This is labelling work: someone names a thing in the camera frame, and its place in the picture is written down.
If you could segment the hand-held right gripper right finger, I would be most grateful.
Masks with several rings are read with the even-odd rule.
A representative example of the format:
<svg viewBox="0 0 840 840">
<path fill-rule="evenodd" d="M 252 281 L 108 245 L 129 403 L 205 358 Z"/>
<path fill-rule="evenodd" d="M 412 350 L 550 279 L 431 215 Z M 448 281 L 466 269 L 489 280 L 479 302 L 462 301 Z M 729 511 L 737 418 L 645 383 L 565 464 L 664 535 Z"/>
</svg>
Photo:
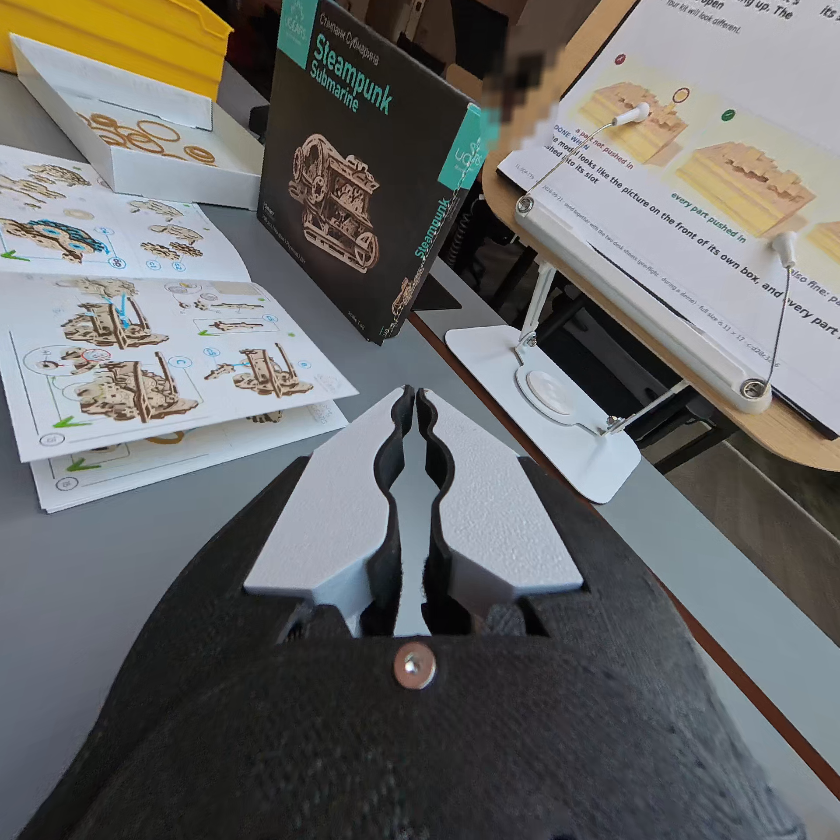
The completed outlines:
<svg viewBox="0 0 840 840">
<path fill-rule="evenodd" d="M 430 633 L 469 634 L 497 606 L 579 590 L 583 576 L 530 480 L 531 459 L 427 388 L 416 415 L 437 486 L 423 572 Z"/>
</svg>

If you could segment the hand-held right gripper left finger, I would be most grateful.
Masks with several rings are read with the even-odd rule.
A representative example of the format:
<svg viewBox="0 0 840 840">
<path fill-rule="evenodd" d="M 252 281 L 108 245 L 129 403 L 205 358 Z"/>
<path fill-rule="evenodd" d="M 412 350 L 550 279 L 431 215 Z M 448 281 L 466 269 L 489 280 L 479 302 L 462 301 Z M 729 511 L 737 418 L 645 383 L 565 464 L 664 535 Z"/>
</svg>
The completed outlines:
<svg viewBox="0 0 840 840">
<path fill-rule="evenodd" d="M 405 465 L 415 391 L 395 388 L 315 449 L 245 590 L 336 606 L 355 635 L 391 636 L 403 584 L 391 488 Z"/>
</svg>

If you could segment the grey desk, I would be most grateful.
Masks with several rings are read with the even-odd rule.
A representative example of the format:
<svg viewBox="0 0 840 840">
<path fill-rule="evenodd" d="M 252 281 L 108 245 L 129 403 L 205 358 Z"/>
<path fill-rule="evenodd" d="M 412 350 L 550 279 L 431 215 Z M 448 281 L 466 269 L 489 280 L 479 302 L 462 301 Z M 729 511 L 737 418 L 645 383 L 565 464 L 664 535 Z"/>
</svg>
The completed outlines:
<svg viewBox="0 0 840 840">
<path fill-rule="evenodd" d="M 356 418 L 392 388 L 429 387 L 519 455 L 531 449 L 444 357 L 450 326 L 496 315 L 448 269 L 461 309 L 365 342 L 247 211 L 206 215 L 246 267 L 360 390 Z M 189 559 L 316 437 L 46 515 L 2 399 L 2 838 L 26 824 L 80 747 L 139 630 Z M 687 609 L 721 698 L 812 838 L 838 838 L 838 647 L 656 468 L 643 462 L 597 507 Z"/>
</svg>

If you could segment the illustrated instruction booklet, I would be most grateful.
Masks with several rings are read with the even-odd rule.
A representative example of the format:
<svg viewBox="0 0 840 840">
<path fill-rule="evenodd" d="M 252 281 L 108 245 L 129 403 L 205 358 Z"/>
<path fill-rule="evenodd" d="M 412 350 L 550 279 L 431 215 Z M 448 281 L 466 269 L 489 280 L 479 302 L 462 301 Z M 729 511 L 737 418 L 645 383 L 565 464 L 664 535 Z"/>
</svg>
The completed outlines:
<svg viewBox="0 0 840 840">
<path fill-rule="evenodd" d="M 347 426 L 358 391 L 198 205 L 1 157 L 3 388 L 43 511 Z"/>
</svg>

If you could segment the wooden book stand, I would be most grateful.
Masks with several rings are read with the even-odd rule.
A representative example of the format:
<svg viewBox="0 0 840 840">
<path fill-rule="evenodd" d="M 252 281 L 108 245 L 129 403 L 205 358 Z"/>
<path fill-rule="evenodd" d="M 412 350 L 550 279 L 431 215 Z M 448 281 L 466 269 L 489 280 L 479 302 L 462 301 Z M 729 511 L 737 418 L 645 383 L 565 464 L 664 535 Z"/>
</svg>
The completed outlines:
<svg viewBox="0 0 840 840">
<path fill-rule="evenodd" d="M 604 1 L 592 9 L 537 87 L 515 105 L 497 148 L 484 164 L 482 187 L 490 210 L 540 265 L 524 329 L 451 329 L 445 342 L 540 451 L 544 460 L 584 498 L 603 504 L 615 496 L 640 462 L 626 429 L 692 389 L 735 428 L 776 455 L 804 466 L 838 471 L 838 440 L 830 441 L 779 397 L 763 404 L 741 394 L 748 367 L 736 362 L 705 333 L 668 309 L 585 243 L 578 228 L 536 206 L 521 217 L 520 191 L 497 171 L 499 163 L 574 83 L 630 13 L 634 2 Z M 680 377 L 677 385 L 626 421 L 615 421 L 536 346 L 537 326 L 555 271 L 629 331 Z"/>
</svg>

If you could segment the white shallow cardboard tray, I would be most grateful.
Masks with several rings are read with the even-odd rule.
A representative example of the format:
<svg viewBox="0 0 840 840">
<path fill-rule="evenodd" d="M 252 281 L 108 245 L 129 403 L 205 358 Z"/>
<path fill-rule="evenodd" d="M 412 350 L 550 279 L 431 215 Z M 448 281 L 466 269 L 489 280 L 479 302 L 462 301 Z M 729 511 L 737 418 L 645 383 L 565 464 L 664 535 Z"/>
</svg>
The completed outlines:
<svg viewBox="0 0 840 840">
<path fill-rule="evenodd" d="M 256 210 L 263 146 L 215 101 L 10 35 L 17 76 L 117 193 Z"/>
</svg>

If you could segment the dark model kit box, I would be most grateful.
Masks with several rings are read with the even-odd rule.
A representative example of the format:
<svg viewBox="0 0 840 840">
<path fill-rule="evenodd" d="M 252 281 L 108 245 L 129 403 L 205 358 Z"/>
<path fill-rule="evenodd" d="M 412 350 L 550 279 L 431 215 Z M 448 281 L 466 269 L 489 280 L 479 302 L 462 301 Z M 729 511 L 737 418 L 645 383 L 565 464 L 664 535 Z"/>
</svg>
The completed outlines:
<svg viewBox="0 0 840 840">
<path fill-rule="evenodd" d="M 258 218 L 378 345 L 487 156 L 479 105 L 334 2 L 282 4 Z"/>
</svg>

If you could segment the printed instruction sheet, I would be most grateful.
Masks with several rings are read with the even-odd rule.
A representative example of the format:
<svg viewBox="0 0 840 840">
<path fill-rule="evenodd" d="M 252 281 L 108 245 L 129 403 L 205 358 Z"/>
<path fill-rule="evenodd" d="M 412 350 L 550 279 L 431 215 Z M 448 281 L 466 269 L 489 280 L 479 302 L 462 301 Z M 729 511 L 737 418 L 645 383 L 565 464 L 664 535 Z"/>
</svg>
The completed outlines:
<svg viewBox="0 0 840 840">
<path fill-rule="evenodd" d="M 639 2 L 497 170 L 838 434 L 838 2 Z"/>
</svg>

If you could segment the yellow plastic bin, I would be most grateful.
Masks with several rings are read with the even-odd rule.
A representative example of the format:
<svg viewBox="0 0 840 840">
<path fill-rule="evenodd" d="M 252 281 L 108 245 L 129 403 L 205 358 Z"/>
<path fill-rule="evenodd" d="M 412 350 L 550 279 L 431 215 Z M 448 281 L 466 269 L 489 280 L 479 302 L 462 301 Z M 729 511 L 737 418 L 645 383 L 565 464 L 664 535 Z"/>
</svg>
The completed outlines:
<svg viewBox="0 0 840 840">
<path fill-rule="evenodd" d="M 15 34 L 216 100 L 232 31 L 199 1 L 2 1 L 1 67 Z"/>
</svg>

